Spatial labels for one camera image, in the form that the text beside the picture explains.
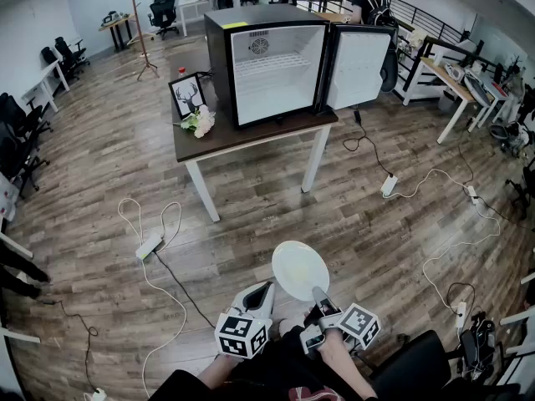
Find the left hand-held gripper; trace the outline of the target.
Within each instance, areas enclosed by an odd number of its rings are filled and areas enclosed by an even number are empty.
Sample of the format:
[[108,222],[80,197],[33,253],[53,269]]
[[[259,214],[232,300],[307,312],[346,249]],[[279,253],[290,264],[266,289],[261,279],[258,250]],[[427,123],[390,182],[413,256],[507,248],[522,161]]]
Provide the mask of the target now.
[[272,282],[261,282],[240,291],[218,318],[214,332],[218,352],[240,359],[257,356],[269,339],[275,299]]

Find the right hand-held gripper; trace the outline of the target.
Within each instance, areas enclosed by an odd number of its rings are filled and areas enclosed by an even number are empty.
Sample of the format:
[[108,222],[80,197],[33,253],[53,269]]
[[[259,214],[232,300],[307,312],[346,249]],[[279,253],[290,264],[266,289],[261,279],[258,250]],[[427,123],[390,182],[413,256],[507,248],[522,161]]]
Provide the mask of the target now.
[[304,319],[304,330],[299,338],[305,354],[312,354],[326,341],[326,332],[337,329],[351,353],[366,350],[380,332],[380,321],[372,312],[356,303],[342,311],[321,287],[312,290],[316,303]]

